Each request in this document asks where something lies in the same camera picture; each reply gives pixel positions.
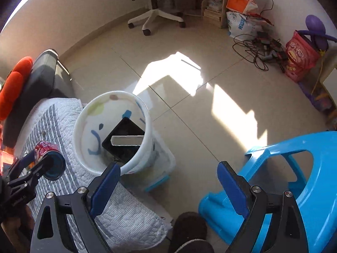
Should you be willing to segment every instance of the striped fabric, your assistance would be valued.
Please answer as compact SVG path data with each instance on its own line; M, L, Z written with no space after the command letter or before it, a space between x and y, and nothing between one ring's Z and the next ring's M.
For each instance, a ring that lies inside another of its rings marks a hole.
M34 219L47 192L56 195L73 193L88 186L94 176L77 162L72 151L72 131L82 111L77 99L62 99L49 107L26 140L21 157L28 154L41 140L57 144L66 161L64 174L57 181L40 178L36 198L29 203ZM85 252L72 215L68 215L70 230L79 251ZM95 219L99 230L114 252L129 252L151 248L166 236L168 228L162 219L139 202L120 183L117 184L102 215Z

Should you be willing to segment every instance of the red plush cushion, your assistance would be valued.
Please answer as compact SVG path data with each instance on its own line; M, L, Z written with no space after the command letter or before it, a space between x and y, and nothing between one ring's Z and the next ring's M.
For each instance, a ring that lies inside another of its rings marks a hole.
M0 120L11 113L15 100L20 96L23 85L32 70L33 59L24 57L15 65L0 92Z

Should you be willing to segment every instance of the caster wheel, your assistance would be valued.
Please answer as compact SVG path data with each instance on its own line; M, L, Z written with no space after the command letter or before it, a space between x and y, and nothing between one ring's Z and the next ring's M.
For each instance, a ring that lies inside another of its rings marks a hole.
M145 36L150 36L151 35L151 31L149 29L145 29L145 30L143 30L143 34Z

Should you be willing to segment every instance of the white wall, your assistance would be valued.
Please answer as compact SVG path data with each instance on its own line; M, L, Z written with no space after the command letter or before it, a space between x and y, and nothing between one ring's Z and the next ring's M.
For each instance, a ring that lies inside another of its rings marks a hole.
M28 0L0 34L0 76L24 56L62 55L92 31L145 6L144 0Z
M274 0L274 8L262 15L275 25L275 36L285 45L293 36L294 30L307 30L305 18L309 14L322 20L326 34L337 38L337 29L317 0Z

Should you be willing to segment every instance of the screw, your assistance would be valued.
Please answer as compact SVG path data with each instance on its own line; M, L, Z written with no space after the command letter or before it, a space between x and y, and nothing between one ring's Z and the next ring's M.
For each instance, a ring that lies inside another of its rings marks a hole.
M258 186L253 186L252 187L252 191L255 192L255 193L260 193L261 192L261 188L258 187Z
M289 198L291 198L293 196L293 194L290 191L286 191L286 192L284 192L284 194Z
M47 195L45 196L47 199L50 199L54 196L53 192L48 192Z
M82 193L84 193L86 191L87 191L86 187L80 187L79 189L77 189L77 192L80 193L80 194L82 194Z

